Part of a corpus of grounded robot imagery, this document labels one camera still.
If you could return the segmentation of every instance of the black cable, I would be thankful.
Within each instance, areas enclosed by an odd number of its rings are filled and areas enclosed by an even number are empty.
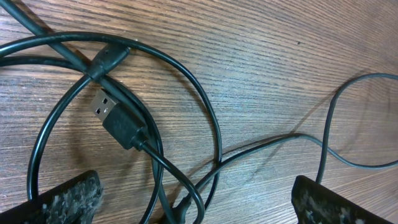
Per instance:
[[[123,39],[123,38],[118,40],[117,39],[118,37],[116,37],[116,36],[101,35],[101,34],[95,34],[95,33],[79,33],[79,32],[76,32],[76,33],[74,33],[72,35],[75,35],[78,38],[87,38],[87,34],[88,34],[89,38],[90,38],[90,36],[92,36],[94,38],[97,38],[100,42],[101,41],[102,42],[106,42],[106,38],[116,39],[115,44],[117,44],[118,41],[125,42],[125,44],[121,44],[121,43],[118,43],[118,44],[126,45],[128,47],[136,48],[136,49],[142,50],[144,52],[147,52],[149,54],[152,54],[152,55],[164,60],[165,62],[171,64],[175,68],[179,69],[192,82],[193,86],[198,90],[198,92],[199,92],[200,96],[202,97],[202,100],[203,100],[203,102],[204,102],[204,104],[206,106],[206,109],[208,110],[208,112],[209,112],[209,114],[211,116],[213,127],[214,127],[215,132],[216,132],[216,141],[217,141],[217,145],[215,146],[216,155],[218,156],[219,159],[221,159],[221,157],[220,157],[220,155],[221,155],[221,152],[220,152],[221,134],[220,134],[220,128],[218,126],[218,123],[217,123],[213,108],[211,107],[210,101],[207,98],[206,93],[204,92],[203,88],[201,87],[201,85],[199,84],[197,79],[182,64],[180,64],[178,61],[176,61],[175,59],[171,58],[170,56],[166,55],[165,53],[160,52],[157,49],[153,49],[152,47],[144,45],[144,44],[142,44],[140,42],[136,42],[134,40]],[[28,39],[22,41],[19,44],[17,42],[13,42],[13,44],[15,44],[14,46],[12,46],[11,43],[10,43],[11,45],[8,45],[8,44],[3,45],[3,47],[1,47],[1,49],[0,49],[0,57],[4,57],[4,56],[6,56],[8,54],[11,54],[11,52],[13,52],[13,51],[15,52],[15,51],[22,50],[24,48],[29,48],[29,47],[33,47],[35,45],[40,45],[40,41],[43,40],[43,37],[46,38],[46,37],[51,37],[51,36],[54,36],[54,35],[44,35],[42,37],[28,38]],[[60,36],[58,36],[58,38],[62,39],[62,38],[65,38],[65,36],[64,35],[60,35]],[[44,42],[42,42],[42,44],[49,44],[49,41],[50,42],[52,41],[53,43],[57,42],[56,39],[49,38],[49,39],[45,40]],[[36,163],[31,163],[31,164],[37,166],[40,163],[36,162]],[[212,187],[212,192],[213,193],[209,195],[208,200],[207,200],[207,202],[209,202],[209,203],[211,201],[211,197],[214,195],[214,191],[216,189],[217,183],[218,183],[218,174],[215,175],[215,180],[213,181],[213,186],[214,186],[214,187]],[[204,211],[202,211],[203,205],[201,205],[201,200],[197,200],[198,198],[200,198],[199,195],[194,195],[194,198],[196,198],[195,203],[197,204],[197,207],[198,207],[198,222],[201,222],[201,219],[203,219],[203,216],[204,216]]]
[[[317,174],[317,179],[316,179],[316,182],[318,184],[321,183],[323,173],[325,172],[326,156],[327,156],[328,143],[329,143],[330,125],[331,125],[331,119],[333,117],[333,112],[335,111],[335,107],[337,104],[337,99],[339,98],[339,96],[342,94],[342,92],[347,87],[349,87],[350,85],[352,85],[358,81],[361,81],[361,80],[364,80],[367,78],[388,78],[388,79],[398,80],[397,75],[391,75],[391,74],[386,74],[386,73],[373,73],[373,74],[361,75],[360,77],[353,78],[353,79],[347,81],[346,83],[342,84],[339,87],[339,89],[337,89],[335,95],[333,96],[333,98],[330,101],[329,111],[328,111],[328,114],[326,116],[326,121],[325,121],[325,129],[323,131],[323,144],[322,144],[321,159],[320,159],[318,174]],[[379,166],[368,166],[368,168],[371,168],[371,167],[376,168]]]
[[[22,24],[26,29],[29,29],[35,35],[45,35],[47,32],[38,24],[35,23],[28,15],[19,9],[10,0],[0,0],[0,6],[5,9],[14,19],[16,19],[20,24]],[[79,58],[75,53],[73,53],[68,47],[61,43],[49,44],[56,52],[66,58],[69,62],[74,64],[76,68],[80,71],[85,72],[87,70],[87,65]]]
[[[1,0],[0,1],[0,6],[3,7],[13,18],[15,18],[19,23],[21,23],[24,27],[26,27],[27,29],[29,29],[33,34],[35,35],[44,35],[46,34],[46,31],[41,28],[41,26],[39,26],[38,24],[36,24],[28,15],[26,15],[24,13],[24,11],[20,10],[12,1],[10,0]],[[71,62],[72,64],[74,64],[76,66],[76,68],[78,68],[81,72],[85,73],[85,71],[87,70],[88,66],[84,63],[84,61],[82,61],[82,59],[77,56],[76,54],[74,54],[70,49],[68,49],[66,46],[64,46],[61,43],[55,43],[55,44],[51,44],[50,45],[55,51],[57,51],[60,55],[62,55],[63,57],[65,57],[66,59],[69,60],[69,62]],[[163,149],[162,149],[162,144],[161,141],[155,140],[157,141],[157,150],[163,155]],[[159,200],[165,210],[165,213],[167,215],[167,217],[169,218],[169,220],[171,222],[173,222],[172,220],[174,220],[172,212],[171,212],[171,208],[169,206],[169,203],[167,201],[167,197],[165,196],[165,192],[163,189],[163,185],[162,185],[162,179],[163,179],[163,167],[161,167],[158,164],[152,164],[152,171],[154,174],[154,179],[155,179],[155,186],[154,186],[154,191],[152,193],[152,196],[149,200],[147,209],[144,213],[144,215],[142,216],[142,219],[140,221],[140,223],[146,223],[149,220],[149,217],[151,215],[151,213],[153,212],[154,208],[155,208],[155,204],[157,201],[157,197],[159,193]],[[28,175],[27,181],[29,182],[29,184],[27,184],[27,194],[28,194],[28,199],[32,200],[35,197],[32,197],[32,190],[29,186],[32,185],[33,183],[30,182],[30,178]]]
[[[251,153],[257,152],[259,150],[265,149],[267,147],[271,147],[275,144],[279,144],[282,142],[289,141],[291,139],[297,139],[297,138],[305,138],[309,139],[319,145],[322,146],[322,156],[321,156],[321,161],[320,161],[320,166],[318,170],[318,175],[317,175],[317,182],[320,183],[322,181],[322,176],[325,170],[325,163],[326,163],[326,155],[327,151],[329,151],[333,156],[335,156],[337,159],[341,160],[345,164],[348,164],[350,166],[354,167],[359,167],[359,168],[365,168],[365,169],[380,169],[380,168],[386,168],[390,166],[396,166],[398,164],[398,161],[390,162],[388,164],[383,164],[383,165],[378,165],[378,166],[364,166],[361,164],[354,164],[350,161],[345,160],[341,156],[339,156],[336,152],[331,150],[328,147],[328,135],[330,131],[330,124],[331,124],[331,118],[333,116],[333,111],[334,107],[336,105],[336,101],[339,97],[339,95],[343,92],[343,90],[348,87],[349,85],[353,84],[354,82],[357,82],[359,80],[363,80],[365,78],[374,78],[374,77],[383,77],[383,78],[391,78],[398,80],[397,76],[394,75],[389,75],[389,74],[369,74],[365,75],[363,77],[358,77],[353,80],[350,80],[349,82],[345,83],[339,90],[336,92],[336,95],[333,97],[331,104],[330,104],[330,109],[328,112],[328,116],[326,117],[326,124],[325,124],[325,131],[323,135],[323,144],[321,141],[318,139],[315,139],[312,136],[306,135],[306,134],[291,134],[284,136],[282,138],[273,140],[271,142],[262,144],[260,146],[254,147],[252,149],[248,149],[247,151],[241,152],[224,162],[221,162],[222,158],[222,145],[221,145],[221,132],[220,128],[218,126],[218,122],[216,119],[216,116],[214,114],[213,108],[211,107],[210,101],[207,98],[206,93],[204,92],[203,88],[200,86],[199,82],[197,79],[178,61],[173,59],[172,57],[166,55],[163,52],[158,51],[157,49],[154,49],[152,47],[149,47],[148,45],[142,44],[140,42],[122,38],[122,37],[117,37],[114,35],[108,35],[108,34],[98,34],[98,33],[91,33],[91,32],[63,32],[63,33],[57,33],[57,34],[52,34],[52,35],[44,35],[45,31],[38,26],[33,20],[31,20],[27,15],[25,15],[17,6],[15,6],[12,2],[9,0],[1,0],[0,5],[6,9],[7,12],[9,12],[13,17],[15,17],[22,25],[26,26],[29,30],[31,30],[34,34],[36,35],[43,35],[41,37],[30,37],[18,41],[14,41],[8,44],[5,44],[3,46],[0,46],[0,58],[7,56],[11,53],[17,52],[19,50],[23,50],[26,48],[30,47],[35,47],[38,45],[43,45],[43,44],[49,44],[51,45],[57,52],[59,52],[61,55],[63,55],[65,58],[67,58],[70,62],[66,61],[60,61],[59,59],[56,58],[47,58],[47,57],[9,57],[9,58],[2,58],[0,59],[0,66],[5,66],[5,65],[11,65],[14,63],[16,64],[25,64],[25,63],[37,63],[37,64],[47,64],[47,65],[55,65],[55,66],[60,66],[60,67],[65,67],[65,68],[72,68],[72,69],[79,69],[83,73],[85,73],[87,66],[83,63],[83,61],[75,55],[72,51],[70,51],[68,48],[66,48],[64,45],[62,45],[60,42],[64,41],[98,41],[98,42],[106,42],[106,43],[112,43],[112,44],[119,44],[119,45],[125,45],[128,47],[132,47],[144,52],[147,52],[148,54],[151,54],[169,64],[171,64],[173,67],[177,68],[180,70],[193,84],[193,86],[197,89],[198,93],[200,94],[203,103],[207,109],[207,112],[210,114],[211,122],[213,124],[214,132],[215,132],[215,168],[208,174],[206,175],[199,183],[197,183],[196,187],[193,186],[193,184],[187,179],[186,176],[184,176],[173,164],[171,164],[166,158],[163,156],[162,152],[162,143],[159,135],[159,130],[156,127],[156,124],[148,112],[148,110],[145,108],[145,106],[136,98],[127,88],[122,86],[122,84],[116,82],[110,77],[105,77],[105,79],[100,80],[100,84],[105,87],[107,90],[111,90],[112,94],[118,96],[118,99],[121,100],[124,104],[128,105],[131,103],[134,103],[135,105],[138,105],[140,107],[140,111],[142,113],[142,116],[145,117],[145,120],[147,124],[150,126],[150,133],[151,135],[154,136],[154,141],[156,148],[158,150],[155,151],[153,148],[150,146],[146,147],[146,152],[150,154],[153,158],[152,160],[152,168],[153,168],[153,173],[154,173],[154,178],[155,178],[155,189],[159,188],[158,191],[154,191],[154,194],[151,197],[150,204],[148,205],[148,208],[146,210],[146,213],[144,217],[142,218],[141,222],[145,223],[148,221],[150,214],[153,211],[155,201],[157,198],[157,195],[159,194],[160,201],[162,202],[162,206],[165,209],[165,213],[169,219],[170,222],[174,222],[174,217],[173,213],[170,210],[170,207],[167,205],[167,198],[165,197],[165,192],[163,190],[162,184],[161,184],[161,179],[162,179],[162,168],[165,167],[169,172],[171,172],[176,178],[188,189],[190,194],[184,198],[184,200],[181,203],[185,203],[186,201],[189,201],[190,197],[193,197],[195,203],[197,204],[198,207],[198,216],[195,221],[195,223],[200,223],[203,220],[204,217],[204,212],[208,208],[211,199],[214,196],[218,179],[219,179],[219,173],[222,168],[225,166],[228,166],[231,164],[233,161],[240,159],[244,156],[248,156]],[[32,157],[30,158],[30,164],[29,164],[29,171],[28,171],[28,197],[29,199],[32,199],[37,196],[38,190],[37,190],[37,175],[39,171],[39,165],[40,165],[40,159],[42,157],[42,153],[44,150],[45,143],[47,142],[48,136],[56,122],[56,120],[59,118],[60,114],[62,111],[66,108],[66,106],[69,104],[69,102],[75,97],[75,95],[78,94],[78,92],[84,88],[84,86],[89,83],[91,79],[88,77],[87,74],[85,74],[79,81],[77,81],[71,89],[67,91],[67,93],[62,97],[62,99],[57,103],[56,107],[53,109],[53,111],[50,113],[48,116],[46,122],[44,123],[42,129],[40,130],[39,136],[37,138],[34,150],[32,152]],[[201,201],[200,194],[198,193],[199,190],[201,190],[205,184],[207,184],[211,178],[214,177],[213,185],[210,191],[210,194],[206,200],[206,203],[203,205],[203,202]]]
[[[64,59],[59,59],[59,58],[10,57],[10,58],[0,59],[0,66],[5,64],[3,62],[7,62],[6,65],[19,65],[19,64],[23,64],[24,62],[26,62],[26,63],[34,63],[34,64],[54,65],[54,66],[59,66],[59,67],[63,67],[63,68],[71,68],[71,69],[75,69],[76,70],[76,68],[74,68],[73,65],[70,62],[68,62],[68,61],[66,61]],[[354,78],[354,79],[349,80],[348,82],[346,82],[344,85],[342,85],[336,91],[334,97],[332,98],[332,100],[330,102],[330,109],[329,109],[329,112],[328,112],[328,115],[327,115],[327,117],[329,117],[329,119],[326,122],[325,129],[329,129],[330,128],[331,117],[333,116],[333,112],[334,112],[334,109],[335,109],[335,106],[336,106],[337,99],[341,95],[341,93],[347,87],[349,87],[350,85],[352,85],[352,84],[354,84],[354,83],[356,83],[356,82],[358,82],[360,80],[367,79],[367,78],[390,78],[390,79],[398,80],[398,76],[396,76],[396,75],[375,73],[375,74],[363,75],[361,77]],[[116,86],[117,88],[121,88],[122,87],[122,84],[116,82],[112,78],[106,77],[106,79],[110,83],[112,83],[114,86]],[[123,88],[123,89],[124,89],[124,93],[126,95],[132,94],[127,89],[125,89],[125,88]],[[134,95],[131,98],[135,98],[135,99],[132,100],[133,102],[141,103]],[[144,111],[145,111],[144,114],[149,114],[150,115],[150,113],[146,110],[146,108],[144,109]],[[376,169],[385,169],[385,168],[388,168],[388,167],[392,167],[392,166],[398,165],[398,161],[390,162],[390,163],[387,163],[387,164],[375,165],[375,166],[355,164],[353,162],[347,161],[346,159],[344,159],[343,157],[338,155],[337,152],[335,152],[334,150],[330,149],[325,144],[322,144],[322,142],[320,140],[318,140],[317,138],[315,138],[313,136],[310,136],[310,135],[307,135],[307,134],[293,133],[293,134],[287,134],[285,136],[279,137],[279,138],[277,138],[277,139],[275,139],[273,141],[266,142],[264,144],[261,144],[259,146],[253,147],[251,149],[248,149],[246,151],[240,152],[239,154],[236,154],[236,155],[230,157],[229,159],[227,159],[224,162],[222,162],[220,164],[220,166],[218,166],[217,168],[213,169],[206,176],[204,176],[204,178],[202,178],[196,184],[195,187],[196,187],[197,190],[202,190],[203,187],[211,180],[211,178],[213,176],[215,176],[216,174],[220,173],[221,169],[225,168],[226,166],[231,165],[234,161],[236,161],[238,159],[242,159],[242,158],[244,158],[246,156],[251,155],[252,153],[255,153],[255,152],[261,151],[263,149],[266,149],[268,147],[275,146],[276,144],[282,144],[284,142],[287,142],[287,141],[290,141],[290,140],[294,140],[294,139],[308,139],[308,140],[314,142],[315,144],[318,144],[321,147],[326,147],[326,151],[328,151],[332,156],[336,157],[339,161],[345,163],[346,165],[349,165],[349,166],[352,166],[352,167],[355,167],[355,168],[376,170]]]

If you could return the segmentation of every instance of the black plastic connector housing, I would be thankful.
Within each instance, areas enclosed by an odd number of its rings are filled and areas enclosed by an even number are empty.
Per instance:
[[[142,149],[142,145],[148,141],[144,134],[146,125],[126,106],[116,104],[104,119],[102,126],[110,133],[125,149],[135,147]]]

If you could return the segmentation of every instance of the usb-a plug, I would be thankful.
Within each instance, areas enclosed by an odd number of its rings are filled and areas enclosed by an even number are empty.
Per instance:
[[[98,90],[90,104],[92,112],[102,121],[102,126],[125,149],[142,149],[148,140],[146,125],[129,108],[104,90]]]

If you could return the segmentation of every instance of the usb plug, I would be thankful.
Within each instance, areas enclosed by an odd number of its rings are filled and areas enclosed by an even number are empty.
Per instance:
[[[141,150],[148,141],[146,125],[128,107],[104,90],[98,90],[90,104],[92,112],[102,121],[102,126],[125,149]]]

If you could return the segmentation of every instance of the wood grain surface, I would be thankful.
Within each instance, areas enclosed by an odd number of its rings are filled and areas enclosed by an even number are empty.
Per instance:
[[[14,0],[58,31],[116,34],[156,47],[199,79],[217,115],[224,158],[277,134],[322,138],[333,91],[372,72],[398,74],[395,0]],[[32,34],[0,11],[0,44]],[[103,44],[69,42],[92,58]],[[19,55],[58,56],[50,47]],[[27,165],[50,110],[81,74],[26,65],[0,70],[0,212],[26,200]],[[197,92],[175,69],[133,51],[110,74],[147,105],[165,155],[193,182],[210,169],[214,145]],[[40,166],[45,192],[88,170],[105,186],[95,223],[137,223],[154,186],[150,158],[125,151],[88,110],[99,88],[85,88],[61,115]],[[398,159],[398,82],[381,78],[350,87],[338,102],[330,146],[363,164]],[[291,141],[243,159],[221,173],[204,223],[296,223],[290,191],[296,175],[316,176],[320,148]],[[350,168],[328,156],[323,185],[398,223],[398,167]],[[186,190],[168,173],[171,202]],[[203,192],[206,197],[209,189]],[[157,204],[151,223],[163,214]],[[188,211],[192,222],[195,206]]]

